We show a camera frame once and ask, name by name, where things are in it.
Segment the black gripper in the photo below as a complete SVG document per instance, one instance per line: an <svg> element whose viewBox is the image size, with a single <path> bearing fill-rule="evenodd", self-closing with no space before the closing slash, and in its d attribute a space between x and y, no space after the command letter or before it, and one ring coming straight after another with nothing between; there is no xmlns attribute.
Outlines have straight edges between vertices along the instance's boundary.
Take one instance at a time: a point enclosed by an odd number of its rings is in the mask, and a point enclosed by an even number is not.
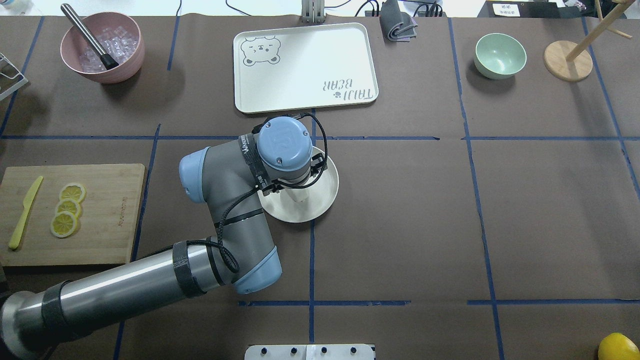
<svg viewBox="0 0 640 360"><path fill-rule="evenodd" d="M325 169L325 165L322 167L311 165L296 171L282 171L267 166L266 171L270 182L261 192L263 196L269 196L284 189L308 190L320 180Z"/></svg>

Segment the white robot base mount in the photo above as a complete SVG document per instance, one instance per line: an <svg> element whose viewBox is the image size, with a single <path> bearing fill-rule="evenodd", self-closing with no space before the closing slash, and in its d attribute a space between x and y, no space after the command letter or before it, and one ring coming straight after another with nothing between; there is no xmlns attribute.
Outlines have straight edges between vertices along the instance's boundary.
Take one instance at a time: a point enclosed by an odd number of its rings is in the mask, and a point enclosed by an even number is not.
<svg viewBox="0 0 640 360"><path fill-rule="evenodd" d="M375 346L365 343L251 345L245 360L375 360Z"/></svg>

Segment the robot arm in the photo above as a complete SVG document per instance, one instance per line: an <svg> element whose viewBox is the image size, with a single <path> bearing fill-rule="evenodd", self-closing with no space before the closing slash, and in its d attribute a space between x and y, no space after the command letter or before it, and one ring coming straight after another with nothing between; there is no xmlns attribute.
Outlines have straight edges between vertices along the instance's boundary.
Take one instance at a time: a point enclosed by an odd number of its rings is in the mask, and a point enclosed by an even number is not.
<svg viewBox="0 0 640 360"><path fill-rule="evenodd" d="M62 343L215 289L231 286L245 295L274 285L282 265L260 197L315 185L329 159L327 139L322 143L315 153L301 119L284 115L185 155L180 183L208 210L211 233L162 240L127 264L5 296L1 358L39 360Z"/></svg>

